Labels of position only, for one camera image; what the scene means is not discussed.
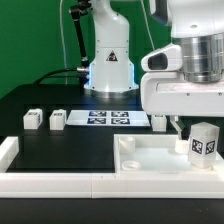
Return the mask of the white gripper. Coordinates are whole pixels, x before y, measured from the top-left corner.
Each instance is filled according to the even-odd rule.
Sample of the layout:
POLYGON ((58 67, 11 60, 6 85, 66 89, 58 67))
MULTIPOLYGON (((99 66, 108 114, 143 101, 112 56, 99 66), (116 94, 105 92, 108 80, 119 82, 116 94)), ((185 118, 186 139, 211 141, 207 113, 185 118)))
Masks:
POLYGON ((143 110, 149 115, 168 115, 182 139, 184 123, 179 116, 224 117, 224 80, 218 83, 188 82, 180 72, 182 49, 169 44, 141 60, 146 74, 141 79, 143 110))

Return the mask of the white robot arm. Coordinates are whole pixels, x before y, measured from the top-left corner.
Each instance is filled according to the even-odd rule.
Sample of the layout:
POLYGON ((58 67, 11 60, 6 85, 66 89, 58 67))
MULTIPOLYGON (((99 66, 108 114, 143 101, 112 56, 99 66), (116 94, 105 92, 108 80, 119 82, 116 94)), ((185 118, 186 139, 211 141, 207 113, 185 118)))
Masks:
POLYGON ((150 14, 171 27, 171 43, 141 60, 134 82, 129 23, 111 0, 91 0, 95 58, 85 91, 105 98, 138 90, 149 115, 224 117, 224 0, 149 0, 150 14))

